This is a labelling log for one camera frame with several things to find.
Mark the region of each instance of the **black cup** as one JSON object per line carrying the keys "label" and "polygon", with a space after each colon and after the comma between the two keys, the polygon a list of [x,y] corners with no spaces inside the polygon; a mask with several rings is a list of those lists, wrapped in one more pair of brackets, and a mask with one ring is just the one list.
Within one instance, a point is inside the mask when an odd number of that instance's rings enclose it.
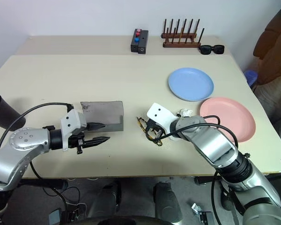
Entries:
{"label": "black cup", "polygon": [[[20,114],[7,104],[0,96],[0,127],[7,129],[9,125],[14,122]],[[11,128],[10,131],[15,131],[25,125],[25,118],[19,119]]]}

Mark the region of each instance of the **beige tabletop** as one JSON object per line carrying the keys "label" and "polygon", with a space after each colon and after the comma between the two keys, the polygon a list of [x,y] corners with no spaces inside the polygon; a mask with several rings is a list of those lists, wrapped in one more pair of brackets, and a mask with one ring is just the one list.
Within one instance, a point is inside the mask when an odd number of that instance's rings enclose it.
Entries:
{"label": "beige tabletop", "polygon": [[[209,38],[211,44],[220,42]],[[80,40],[73,44],[75,48],[67,47],[77,39]],[[198,68],[212,78],[214,92],[211,97],[234,99],[252,113],[256,133],[250,140],[240,143],[239,150],[250,153],[251,160],[263,173],[281,172],[281,140],[228,50],[224,55],[212,53],[205,56],[196,49],[163,49],[157,46],[162,44],[162,40],[150,37],[148,53],[141,55],[129,52],[131,37],[117,37],[118,45],[108,44],[109,49],[102,50],[105,53],[100,54],[96,49],[104,49],[104,42],[100,42],[100,46],[90,47],[92,40],[100,38],[77,39],[29,39],[0,69],[0,94],[20,113],[46,102],[72,103],[82,112],[81,101],[120,100],[124,104],[124,131],[88,135],[88,138],[100,135],[111,138],[101,145],[85,149],[80,155],[76,154],[76,149],[71,149],[67,152],[53,150],[38,156],[33,162],[41,176],[213,174],[214,169],[190,142],[167,139],[162,147],[158,147],[146,139],[137,124],[136,117],[146,118],[146,112],[154,102],[173,113],[188,108],[193,110],[193,115],[198,114],[202,102],[183,101],[173,95],[167,85],[170,73],[183,67]],[[30,113],[25,126],[40,128],[55,125],[59,128],[59,120],[65,113],[63,106],[44,107]],[[30,168],[24,177],[34,177]]]}

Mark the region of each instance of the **blue plate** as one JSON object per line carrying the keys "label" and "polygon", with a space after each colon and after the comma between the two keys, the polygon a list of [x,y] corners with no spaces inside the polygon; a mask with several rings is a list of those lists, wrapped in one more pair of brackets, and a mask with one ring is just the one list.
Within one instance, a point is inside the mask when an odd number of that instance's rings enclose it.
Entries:
{"label": "blue plate", "polygon": [[171,91],[186,101],[200,101],[214,91],[214,83],[203,71],[195,68],[181,68],[169,77]]}

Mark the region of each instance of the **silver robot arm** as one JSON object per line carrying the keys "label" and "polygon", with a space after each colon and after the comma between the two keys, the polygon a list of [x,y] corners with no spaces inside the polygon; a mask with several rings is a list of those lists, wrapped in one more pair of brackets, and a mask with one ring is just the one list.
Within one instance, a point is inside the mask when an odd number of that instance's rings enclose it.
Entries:
{"label": "silver robot arm", "polygon": [[43,129],[26,127],[13,132],[7,144],[0,149],[0,217],[33,158],[55,149],[77,148],[77,154],[81,154],[82,148],[96,146],[109,139],[101,136],[86,141],[84,130],[104,126],[100,123],[87,124],[84,115],[72,109],[61,119],[61,129],[54,126]]}
{"label": "silver robot arm", "polygon": [[[168,134],[192,124],[206,123],[200,116],[176,117],[154,103],[147,116]],[[229,192],[244,215],[244,225],[281,225],[281,200],[272,184],[218,129],[193,127],[173,135],[193,143],[200,155],[222,176]]]}

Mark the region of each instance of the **wall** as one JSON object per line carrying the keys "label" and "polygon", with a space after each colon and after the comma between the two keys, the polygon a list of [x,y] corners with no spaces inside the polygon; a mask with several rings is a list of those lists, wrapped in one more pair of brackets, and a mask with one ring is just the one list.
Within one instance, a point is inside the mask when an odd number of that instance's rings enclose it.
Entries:
{"label": "wall", "polygon": [[222,38],[241,69],[281,0],[0,0],[0,67],[29,35],[160,35],[165,18],[200,18]]}

